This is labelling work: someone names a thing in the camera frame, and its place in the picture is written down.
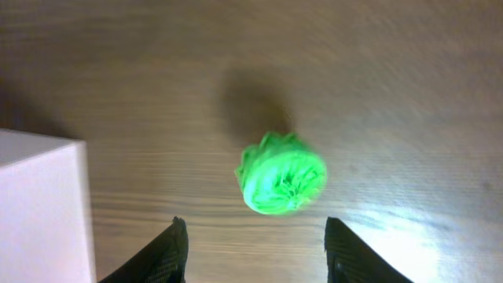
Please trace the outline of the green spiky ball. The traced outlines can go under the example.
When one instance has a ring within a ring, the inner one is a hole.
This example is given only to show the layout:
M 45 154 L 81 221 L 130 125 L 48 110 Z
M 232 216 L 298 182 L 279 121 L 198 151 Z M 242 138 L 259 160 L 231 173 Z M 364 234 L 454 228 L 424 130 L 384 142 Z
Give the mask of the green spiky ball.
M 262 215 L 289 215 L 319 198 L 328 170 L 296 134 L 269 132 L 244 149 L 235 175 L 250 209 Z

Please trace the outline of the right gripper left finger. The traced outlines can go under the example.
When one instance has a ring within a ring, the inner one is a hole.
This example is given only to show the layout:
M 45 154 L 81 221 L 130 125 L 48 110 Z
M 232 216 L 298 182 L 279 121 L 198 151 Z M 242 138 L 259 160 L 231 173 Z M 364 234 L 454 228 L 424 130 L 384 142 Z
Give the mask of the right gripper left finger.
M 185 221 L 172 224 L 100 283 L 185 283 L 189 238 Z

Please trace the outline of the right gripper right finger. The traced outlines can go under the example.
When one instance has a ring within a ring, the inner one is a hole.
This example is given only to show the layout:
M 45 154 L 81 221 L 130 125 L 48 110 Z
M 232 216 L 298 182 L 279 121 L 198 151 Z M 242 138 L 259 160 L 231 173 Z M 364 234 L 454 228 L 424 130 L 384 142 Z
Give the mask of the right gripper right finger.
M 327 218 L 324 246 L 328 283 L 412 283 L 338 218 Z

